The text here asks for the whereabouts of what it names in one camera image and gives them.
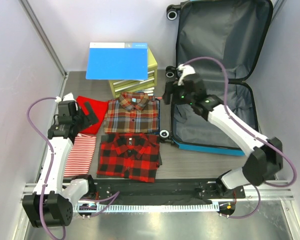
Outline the brown plaid shirt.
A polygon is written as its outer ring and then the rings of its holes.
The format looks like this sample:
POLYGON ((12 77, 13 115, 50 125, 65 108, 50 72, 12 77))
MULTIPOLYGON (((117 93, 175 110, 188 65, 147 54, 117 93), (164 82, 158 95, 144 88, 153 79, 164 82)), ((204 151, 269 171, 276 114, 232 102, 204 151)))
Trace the brown plaid shirt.
POLYGON ((108 101, 103 120, 106 134, 153 133, 157 127, 158 108, 155 97, 146 93, 122 92, 108 101))

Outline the blue plaid shirt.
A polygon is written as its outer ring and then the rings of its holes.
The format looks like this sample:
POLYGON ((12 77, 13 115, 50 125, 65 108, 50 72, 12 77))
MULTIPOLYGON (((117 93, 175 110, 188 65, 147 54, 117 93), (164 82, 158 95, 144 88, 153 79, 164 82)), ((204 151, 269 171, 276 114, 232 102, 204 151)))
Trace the blue plaid shirt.
POLYGON ((157 129, 153 132, 153 134, 158 135, 160 133, 160 120, 161 120, 161 102, 160 99, 155 98, 155 102, 157 105, 157 129))

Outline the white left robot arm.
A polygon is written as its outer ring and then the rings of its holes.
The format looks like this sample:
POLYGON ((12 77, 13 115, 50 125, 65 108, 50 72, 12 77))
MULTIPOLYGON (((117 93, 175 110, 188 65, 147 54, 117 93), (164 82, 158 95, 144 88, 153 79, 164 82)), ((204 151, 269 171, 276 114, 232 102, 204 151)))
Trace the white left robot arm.
POLYGON ((33 192, 22 200, 23 209, 34 228, 66 227, 73 218, 73 207, 81 197, 91 200, 96 195, 93 178, 89 174, 76 176, 63 188, 66 162, 77 135, 99 122, 89 102, 84 103, 85 114, 71 94, 52 97, 57 103, 57 115, 46 134, 29 118, 31 127, 47 143, 48 150, 41 175, 33 192))

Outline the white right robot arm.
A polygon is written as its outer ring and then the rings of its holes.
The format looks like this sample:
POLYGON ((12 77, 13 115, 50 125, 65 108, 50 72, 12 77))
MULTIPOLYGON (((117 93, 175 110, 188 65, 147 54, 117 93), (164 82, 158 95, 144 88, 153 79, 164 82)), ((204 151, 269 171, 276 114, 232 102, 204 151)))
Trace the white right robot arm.
POLYGON ((215 191, 219 197, 227 198, 240 186, 260 186, 283 168, 282 142, 276 137, 269 139, 250 128, 220 97, 207 94, 198 74, 187 75, 181 85, 177 81, 167 82, 162 99, 166 105, 189 105, 196 115, 230 137, 247 156, 242 167, 229 170, 215 180, 215 191))

